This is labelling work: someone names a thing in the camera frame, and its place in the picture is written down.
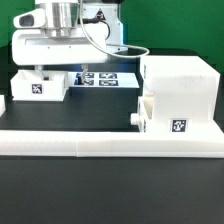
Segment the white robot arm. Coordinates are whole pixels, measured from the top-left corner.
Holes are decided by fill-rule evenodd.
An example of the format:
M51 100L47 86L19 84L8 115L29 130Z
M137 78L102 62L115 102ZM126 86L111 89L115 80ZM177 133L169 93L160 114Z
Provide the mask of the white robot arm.
M127 50L119 5L123 0L34 0L35 9L14 18L12 58L21 66L104 63Z

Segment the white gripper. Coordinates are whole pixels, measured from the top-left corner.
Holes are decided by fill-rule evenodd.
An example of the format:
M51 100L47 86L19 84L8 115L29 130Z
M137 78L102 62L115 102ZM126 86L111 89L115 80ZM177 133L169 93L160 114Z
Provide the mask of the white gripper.
M71 30L69 37L47 37L43 29L20 29L13 34L12 57L17 65L35 65L44 81L43 65L82 64L78 85L83 85L88 64L102 63L107 55L95 48L81 28Z

